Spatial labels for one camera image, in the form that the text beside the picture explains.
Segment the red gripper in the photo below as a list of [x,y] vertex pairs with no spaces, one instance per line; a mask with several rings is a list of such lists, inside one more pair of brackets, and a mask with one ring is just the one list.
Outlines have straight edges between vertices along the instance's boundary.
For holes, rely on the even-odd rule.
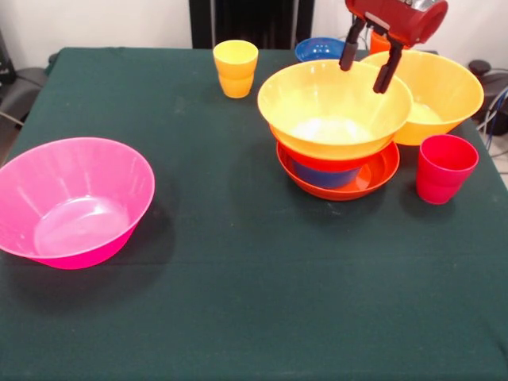
[[387,91],[402,58],[403,45],[425,43],[439,29],[448,12],[446,1],[351,0],[345,5],[355,21],[344,42],[339,62],[342,71],[351,69],[363,29],[373,29],[390,42],[388,60],[379,69],[373,86],[376,94]]

